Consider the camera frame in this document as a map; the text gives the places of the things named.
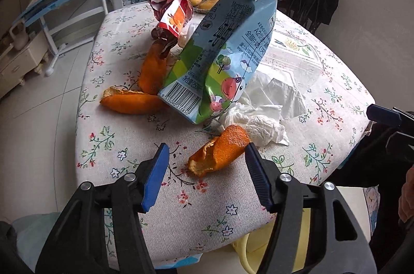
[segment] barcode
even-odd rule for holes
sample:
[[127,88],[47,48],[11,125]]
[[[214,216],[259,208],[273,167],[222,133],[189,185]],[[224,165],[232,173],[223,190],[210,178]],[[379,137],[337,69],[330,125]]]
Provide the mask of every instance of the barcode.
[[188,115],[200,102],[201,97],[188,90],[179,82],[176,82],[174,87],[165,96],[165,99],[184,114]]

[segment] paper on desk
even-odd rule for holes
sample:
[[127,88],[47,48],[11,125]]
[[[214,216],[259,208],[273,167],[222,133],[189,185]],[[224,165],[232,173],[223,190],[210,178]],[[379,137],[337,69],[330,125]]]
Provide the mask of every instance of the paper on desk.
[[260,64],[239,101],[219,118],[220,130],[237,124],[258,147],[266,146],[270,141],[288,146],[285,127],[279,121],[303,115],[306,111],[305,100],[296,87],[293,74]]

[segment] cabinet leg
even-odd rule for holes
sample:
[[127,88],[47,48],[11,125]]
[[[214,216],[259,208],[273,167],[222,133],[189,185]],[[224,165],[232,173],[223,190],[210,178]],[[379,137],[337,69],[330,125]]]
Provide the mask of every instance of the cabinet leg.
[[37,65],[37,67],[36,68],[34,68],[33,69],[33,71],[36,73],[36,74],[42,74],[43,73],[43,70],[42,70],[42,68],[43,68],[43,64],[42,63],[40,63],[40,64],[38,64]]

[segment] blue desk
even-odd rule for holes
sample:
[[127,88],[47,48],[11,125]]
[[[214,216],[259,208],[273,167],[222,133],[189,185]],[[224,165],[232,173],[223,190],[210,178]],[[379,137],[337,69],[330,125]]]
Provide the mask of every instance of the blue desk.
[[79,47],[80,45],[86,44],[90,41],[93,41],[94,37],[90,37],[88,39],[84,39],[72,46],[66,46],[66,44],[63,44],[61,46],[59,46],[59,48],[56,47],[55,42],[53,41],[52,35],[54,35],[55,33],[59,32],[60,30],[74,24],[77,23],[78,21],[81,21],[85,18],[88,18],[90,16],[96,15],[98,13],[104,12],[106,15],[108,14],[108,8],[106,5],[106,0],[101,0],[102,1],[102,6],[86,11],[85,13],[82,13],[76,17],[73,17],[71,19],[69,19],[68,21],[64,22],[61,25],[58,25],[56,27],[54,27],[53,29],[49,30],[45,19],[44,19],[44,15],[46,15],[48,12],[52,11],[52,10],[56,10],[58,9],[60,6],[62,6],[63,4],[66,4],[67,2],[69,2],[70,0],[38,0],[35,3],[29,5],[15,20],[15,22],[17,22],[18,20],[23,20],[24,25],[25,26],[29,26],[31,24],[33,24],[36,20],[40,20],[40,23],[42,25],[42,29],[46,35],[46,38],[48,40],[49,46],[50,46],[50,51],[53,54],[53,59],[49,65],[49,67],[47,68],[47,70],[45,71],[46,76],[49,76],[53,73],[53,67],[56,64],[57,59],[59,58],[60,55],[76,48]]

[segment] table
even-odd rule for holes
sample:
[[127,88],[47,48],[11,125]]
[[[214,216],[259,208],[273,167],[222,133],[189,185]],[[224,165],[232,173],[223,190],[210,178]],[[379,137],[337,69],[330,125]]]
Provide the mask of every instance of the table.
[[73,17],[67,21],[65,21],[63,24],[58,25],[54,27],[53,29],[49,30],[44,15],[46,15],[48,12],[52,10],[58,9],[63,4],[68,3],[70,0],[37,0],[33,4],[30,4],[14,21],[13,24],[15,24],[17,21],[23,19],[24,25],[30,26],[32,25],[36,20],[40,20],[42,29],[46,35],[46,38],[49,43],[50,51],[53,54],[53,59],[49,65],[49,67],[46,69],[45,74],[46,76],[50,76],[53,74],[53,67],[59,58],[60,55],[69,52],[73,50],[76,47],[79,47],[83,44],[86,44],[88,42],[91,42],[94,40],[94,37],[89,37],[87,39],[84,39],[82,41],[79,41],[78,43],[66,47],[66,44],[62,44],[59,48],[56,47],[55,42],[53,41],[52,35],[55,33],[63,30],[64,28],[73,25],[74,23],[77,23],[78,21],[81,21],[85,18],[88,18],[90,16],[96,15],[98,13],[104,12],[106,15],[108,14],[108,8],[106,6],[106,0],[102,1],[102,6],[98,8],[94,8],[92,10],[86,11],[76,17]]
[[[78,184],[114,182],[133,172],[142,160],[152,158],[160,143],[169,145],[170,164],[157,202],[146,215],[140,215],[150,256],[160,265],[224,246],[274,217],[259,203],[244,156],[203,179],[189,174],[188,157],[211,139],[212,125],[193,125],[173,109],[132,116],[99,104],[102,92],[110,86],[136,89],[156,24],[148,4],[113,11],[104,19],[79,99],[76,168]],[[275,30],[311,44],[319,53],[323,71],[305,93],[308,112],[283,123],[291,145],[271,143],[260,153],[301,182],[320,184],[362,137],[369,123],[366,107],[374,100],[330,49],[281,12],[277,12]],[[115,259],[110,223],[106,235],[110,236],[109,258]]]

